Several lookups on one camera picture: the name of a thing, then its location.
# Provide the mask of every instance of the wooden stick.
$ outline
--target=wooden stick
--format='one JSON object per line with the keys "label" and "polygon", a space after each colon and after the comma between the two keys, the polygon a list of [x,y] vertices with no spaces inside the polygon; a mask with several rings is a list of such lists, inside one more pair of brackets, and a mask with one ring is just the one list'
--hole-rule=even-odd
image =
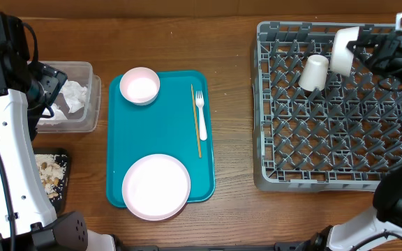
{"label": "wooden stick", "polygon": [[195,96],[193,95],[193,85],[192,85],[192,101],[193,101],[193,116],[195,117],[195,129],[196,129],[196,141],[198,142],[198,155],[202,158],[201,145],[200,145],[200,131],[198,130],[198,120],[196,119],[196,106],[195,106]]}

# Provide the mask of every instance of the clear plastic container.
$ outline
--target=clear plastic container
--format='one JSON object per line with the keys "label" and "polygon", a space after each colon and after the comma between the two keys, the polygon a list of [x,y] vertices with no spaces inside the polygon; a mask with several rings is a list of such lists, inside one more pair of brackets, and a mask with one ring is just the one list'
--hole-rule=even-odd
{"label": "clear plastic container", "polygon": [[54,68],[64,71],[68,80],[78,82],[87,87],[84,107],[75,113],[69,113],[69,107],[60,93],[55,104],[64,113],[67,120],[40,119],[37,131],[40,133],[53,132],[92,132],[96,129],[101,105],[101,79],[93,74],[92,65],[87,62],[41,61]]}

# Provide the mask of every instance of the plastic fork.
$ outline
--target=plastic fork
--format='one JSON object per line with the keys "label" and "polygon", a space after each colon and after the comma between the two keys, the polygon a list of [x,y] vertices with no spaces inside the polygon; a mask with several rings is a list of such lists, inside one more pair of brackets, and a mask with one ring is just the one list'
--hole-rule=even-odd
{"label": "plastic fork", "polygon": [[196,91],[196,106],[198,107],[198,114],[200,116],[200,139],[207,139],[206,122],[204,120],[204,112],[202,108],[204,107],[204,97],[202,96],[202,91]]}

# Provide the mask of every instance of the gray dish rack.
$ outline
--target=gray dish rack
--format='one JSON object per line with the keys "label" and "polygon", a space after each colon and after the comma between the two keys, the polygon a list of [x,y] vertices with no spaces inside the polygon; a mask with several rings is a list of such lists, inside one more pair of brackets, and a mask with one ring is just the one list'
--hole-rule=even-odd
{"label": "gray dish rack", "polygon": [[386,36],[393,24],[261,22],[251,47],[254,183],[264,191],[374,191],[402,165],[402,86],[356,59],[349,77],[328,71],[325,90],[298,81],[312,54],[331,56],[339,29]]}

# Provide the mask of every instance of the blue serving tray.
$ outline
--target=blue serving tray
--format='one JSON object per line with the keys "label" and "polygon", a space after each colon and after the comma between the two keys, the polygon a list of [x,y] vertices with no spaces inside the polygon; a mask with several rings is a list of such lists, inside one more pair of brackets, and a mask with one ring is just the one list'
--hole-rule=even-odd
{"label": "blue serving tray", "polygon": [[[215,190],[207,80],[194,70],[163,72],[158,76],[158,97],[143,107],[121,95],[121,75],[110,85],[106,195],[119,208],[126,208],[121,191],[126,172],[134,162],[154,153],[173,156],[186,166],[191,178],[188,203],[206,201]],[[200,141],[202,158],[198,156],[191,84],[194,91],[202,90],[204,95],[207,140]]]}

